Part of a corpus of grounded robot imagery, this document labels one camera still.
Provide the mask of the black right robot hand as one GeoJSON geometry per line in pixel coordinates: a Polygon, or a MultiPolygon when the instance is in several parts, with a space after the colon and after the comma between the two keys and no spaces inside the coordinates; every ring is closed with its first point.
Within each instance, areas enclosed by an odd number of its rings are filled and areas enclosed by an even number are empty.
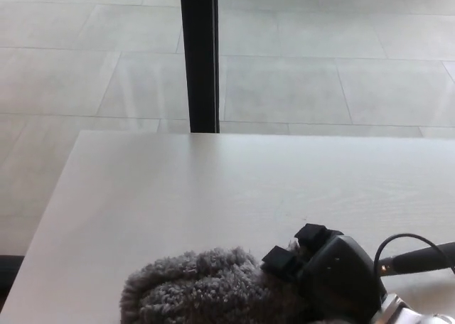
{"type": "Polygon", "coordinates": [[[295,235],[300,252],[275,246],[262,269],[296,287],[306,308],[294,322],[345,320],[369,323],[386,294],[373,260],[352,237],[323,225],[305,224],[295,235]]]}

